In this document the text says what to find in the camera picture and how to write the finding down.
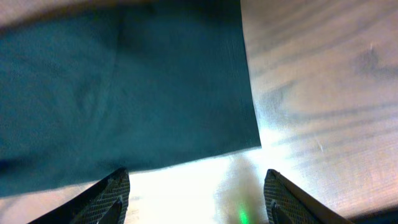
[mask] tabletop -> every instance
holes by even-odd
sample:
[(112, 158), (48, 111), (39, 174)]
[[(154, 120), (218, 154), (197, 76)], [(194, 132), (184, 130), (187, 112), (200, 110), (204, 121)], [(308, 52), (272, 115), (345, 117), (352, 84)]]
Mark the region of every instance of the tabletop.
[[(267, 223), (270, 168), (346, 218), (397, 205), (398, 1), (241, 4), (262, 147), (132, 172), (126, 223)], [(92, 184), (2, 198), (0, 223)]]

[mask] table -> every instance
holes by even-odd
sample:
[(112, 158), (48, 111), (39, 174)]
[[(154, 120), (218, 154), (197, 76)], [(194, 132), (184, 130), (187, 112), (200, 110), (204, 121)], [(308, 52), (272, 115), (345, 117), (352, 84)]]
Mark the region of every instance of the table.
[[(242, 0), (242, 14), (262, 147), (131, 173), (126, 223), (266, 223), (269, 168), (347, 218), (397, 205), (398, 1)], [(92, 184), (2, 198), (0, 223)]]

